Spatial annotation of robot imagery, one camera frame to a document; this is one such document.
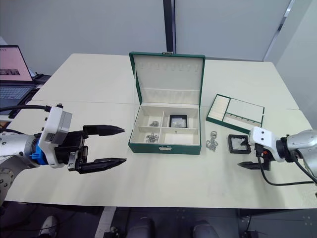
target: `table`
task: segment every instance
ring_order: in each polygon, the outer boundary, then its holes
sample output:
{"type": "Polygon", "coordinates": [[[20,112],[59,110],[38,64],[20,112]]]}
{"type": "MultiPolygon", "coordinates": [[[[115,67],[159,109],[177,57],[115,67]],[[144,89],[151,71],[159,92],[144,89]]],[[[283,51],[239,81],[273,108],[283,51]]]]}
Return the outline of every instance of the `table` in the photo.
{"type": "MultiPolygon", "coordinates": [[[[279,76],[275,77],[276,87],[271,88],[269,97],[264,97],[264,95],[261,97],[258,95],[259,93],[255,93],[261,88],[265,90],[266,87],[262,87],[262,81],[259,81],[262,76],[257,78],[257,83],[254,82],[255,71],[258,72],[258,75],[263,75],[259,72],[260,64],[252,66],[249,63],[207,60],[201,107],[202,149],[199,156],[134,154],[127,144],[139,105],[136,103],[137,99],[133,89],[128,88],[134,87],[133,81],[128,83],[131,76],[128,79],[123,76],[127,75],[127,71],[130,70],[127,69],[127,58],[124,56],[72,55],[52,76],[53,80],[45,84],[37,93],[34,98],[36,100],[29,104],[63,103],[64,110],[73,113],[70,130],[80,130],[85,124],[113,124],[124,128],[125,133],[114,136],[91,136],[86,144],[89,146],[89,161],[106,157],[127,158],[127,161],[111,170],[85,175],[69,172],[66,166],[62,169],[41,166],[24,170],[14,181],[6,199],[89,206],[315,208],[317,206],[316,186],[305,184],[274,187],[266,184],[260,171],[247,170],[237,165],[242,161],[256,162],[253,154],[236,155],[228,152],[228,134],[241,133],[205,120],[210,109],[210,105],[205,106],[207,101],[211,100],[216,93],[221,93],[231,94],[228,96],[265,106],[263,127],[274,131],[277,136],[294,134],[311,128],[279,76]],[[116,78],[121,83],[113,82],[111,84],[109,79],[106,84],[110,85],[105,87],[104,81],[97,77],[94,81],[96,83],[90,81],[89,84],[82,82],[82,79],[80,81],[82,84],[74,85],[79,93],[65,95],[63,92],[71,85],[69,81],[74,80],[66,77],[64,78],[66,88],[59,87],[57,92],[52,90],[61,85],[61,72],[66,73],[68,68],[72,69],[73,65],[70,62],[79,63],[79,58],[82,61],[93,61],[92,58],[94,58],[96,63],[98,63],[97,59],[107,59],[105,60],[107,62],[110,62],[111,58],[113,61],[117,60],[116,62],[120,65],[125,65],[119,73],[121,76],[116,78]],[[237,91],[236,82],[228,84],[233,79],[230,79],[229,73],[226,72],[224,78],[227,85],[235,86],[236,89],[225,87],[224,82],[218,83],[212,77],[212,75],[220,75],[220,69],[217,71],[220,66],[214,66],[213,63],[221,64],[222,70],[225,70],[224,67],[227,63],[228,71],[232,70],[233,65],[236,64],[235,78],[244,78],[245,82],[249,83],[243,83],[244,86],[237,91]],[[252,68],[250,77],[247,74],[249,67],[252,68]],[[93,91],[98,88],[97,82],[99,88],[105,87],[104,98],[93,91]],[[248,90],[251,92],[249,94],[243,94],[243,92],[247,92],[246,85],[249,86],[248,90]],[[285,100],[277,101],[280,95],[283,95],[285,100]],[[205,141],[212,130],[218,132],[216,140],[219,145],[216,152],[206,149],[205,146],[205,141]]],[[[88,71],[94,68],[88,65],[86,64],[88,71]]],[[[271,66],[270,63],[264,63],[263,68],[269,70],[271,66]]],[[[93,74],[101,75],[100,71],[94,71],[93,74]]],[[[271,68],[270,73],[266,72],[266,75],[274,75],[274,72],[275,69],[271,68]]],[[[272,79],[268,80],[269,85],[273,86],[273,83],[272,79]]],[[[39,132],[46,115],[47,113],[41,110],[23,110],[13,120],[10,128],[29,134],[39,132]]],[[[295,164],[272,162],[271,172],[266,174],[272,182],[308,180],[295,164]]]]}

